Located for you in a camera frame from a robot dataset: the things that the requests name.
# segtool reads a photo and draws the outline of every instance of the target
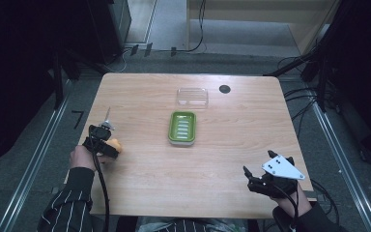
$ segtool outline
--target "transparent lid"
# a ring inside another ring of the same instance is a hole
[[[180,88],[177,91],[176,103],[179,108],[207,108],[209,92],[203,88]]]

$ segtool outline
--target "glove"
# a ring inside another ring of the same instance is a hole
[[[268,154],[272,159],[278,156],[278,154],[273,151],[268,151]],[[287,161],[292,165],[295,165],[292,157],[287,158]],[[256,178],[252,176],[252,173],[245,166],[243,167],[243,171],[245,177],[248,179],[247,186],[250,191],[254,191],[271,198],[286,198],[286,195],[291,195],[297,191],[297,180],[275,177],[268,172],[266,172],[262,177]]]

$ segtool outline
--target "table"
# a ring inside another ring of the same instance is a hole
[[[223,94],[218,87],[228,85]],[[193,109],[196,139],[190,147],[168,140],[179,88],[206,88],[209,105]],[[243,166],[254,176],[267,150],[294,157],[312,190],[278,79],[269,76],[108,73],[100,84],[80,143],[111,107],[123,153],[102,166],[112,215],[272,218],[276,204],[250,192]],[[104,214],[100,181],[92,189],[93,214]]]
[[[199,18],[202,0],[186,1],[185,44],[189,45],[189,21]],[[204,18],[288,23],[300,54],[306,54],[333,19],[339,3],[340,0],[207,0]]]

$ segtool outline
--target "gray floor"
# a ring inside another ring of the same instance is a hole
[[[155,41],[154,48],[159,43],[162,44],[162,40],[154,39],[153,33],[155,33],[156,28],[157,26],[154,25],[150,37],[150,40]],[[176,33],[172,33],[170,30],[163,32],[161,29],[158,29],[158,33],[162,35],[174,35],[176,37]],[[290,34],[281,34],[278,37],[280,37],[279,39],[281,41],[290,41],[292,39]],[[173,45],[181,47],[181,41],[174,41],[167,42],[166,44],[170,44],[167,47]],[[231,46],[230,44],[233,44],[233,41],[229,39],[228,43]],[[206,43],[207,51],[209,51],[210,44],[208,42]],[[123,70],[125,73],[226,73],[258,75],[274,71],[279,61],[284,57],[296,56],[294,51],[284,50],[281,53],[268,53],[266,50],[261,49],[261,52],[258,54],[239,54],[237,51],[244,49],[237,45],[235,47],[235,49],[231,50],[236,54],[229,54],[227,51],[223,51],[223,54],[220,54],[221,51],[218,49],[217,51],[220,53],[178,53],[174,57],[171,57],[168,52],[157,51],[153,51],[150,56],[146,57],[144,51],[140,50],[133,56],[126,54],[126,64],[120,59],[111,64],[109,68],[116,71]],[[39,172],[17,216],[12,231],[35,231],[40,214],[53,195],[51,193],[52,189],[60,189],[63,186],[63,180],[68,170],[69,152],[78,142],[80,134],[84,132],[82,131],[83,125],[101,81],[101,76],[96,72],[89,69],[82,69],[82,71],[84,74],[80,80],[72,84],[70,99],[66,105],[63,117],[48,146]],[[299,79],[299,73],[298,70],[292,70],[288,74],[280,76],[281,87],[284,92],[303,87],[303,83]],[[287,105],[291,115],[295,115],[307,103],[308,99],[299,99],[288,101]],[[53,113],[53,105],[54,98],[52,97],[42,106],[40,112],[24,130],[11,151],[0,159],[0,221],[50,120]],[[72,110],[85,112],[82,121],[76,129],[74,129],[74,126],[78,116],[71,113]],[[363,162],[359,158],[356,142],[351,137],[340,115],[336,114],[334,110],[329,110],[327,115],[334,127],[335,133],[341,141],[342,148],[348,160],[357,174],[361,187],[371,202],[371,164]],[[300,120],[297,119],[293,123],[298,131]],[[359,214],[355,200],[350,194],[349,188],[344,181],[341,170],[333,157],[332,150],[313,110],[308,110],[303,117],[299,142],[309,175],[312,179],[320,182],[335,200],[338,205],[341,224],[349,231],[367,231],[364,229],[365,225]],[[320,200],[320,203],[327,209],[328,202],[323,200],[322,197]],[[331,219],[334,219],[334,213],[331,213],[329,216]]]

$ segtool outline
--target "green dish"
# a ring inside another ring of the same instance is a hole
[[[171,114],[168,138],[175,145],[192,145],[195,139],[196,118],[193,112],[175,111]]]

